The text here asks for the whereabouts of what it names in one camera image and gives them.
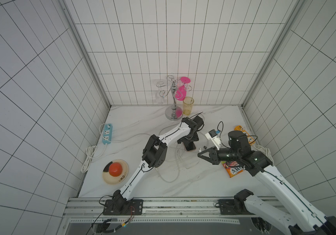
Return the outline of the black smartphone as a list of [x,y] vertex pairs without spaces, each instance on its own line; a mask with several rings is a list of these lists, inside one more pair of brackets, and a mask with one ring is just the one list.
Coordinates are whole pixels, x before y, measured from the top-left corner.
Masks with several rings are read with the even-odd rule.
[[183,144],[187,152],[196,150],[194,142],[183,142]]

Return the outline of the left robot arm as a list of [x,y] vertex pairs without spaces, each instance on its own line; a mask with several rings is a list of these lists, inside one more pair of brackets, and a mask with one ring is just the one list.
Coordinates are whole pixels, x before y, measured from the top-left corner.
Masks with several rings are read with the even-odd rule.
[[133,199],[132,192],[144,175],[154,168],[160,167],[166,159],[168,147],[172,143],[183,144],[187,151],[195,150],[195,142],[199,141],[197,132],[204,126],[199,115],[185,117],[171,131],[161,135],[151,135],[143,149],[142,160],[128,182],[116,190],[110,199],[101,203],[103,215],[142,214],[143,200]]

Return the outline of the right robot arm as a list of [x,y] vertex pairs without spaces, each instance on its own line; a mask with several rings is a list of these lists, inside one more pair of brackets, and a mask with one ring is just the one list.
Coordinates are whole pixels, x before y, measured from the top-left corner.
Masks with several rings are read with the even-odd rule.
[[236,214],[254,214],[285,235],[336,235],[336,217],[326,216],[306,200],[265,154],[251,149],[246,134],[229,132],[229,147],[222,147],[218,134],[218,131],[211,130],[205,135],[214,146],[198,153],[198,157],[213,165],[237,162],[239,167],[265,185],[287,210],[283,212],[244,189],[230,203],[218,202],[222,213],[230,210]]

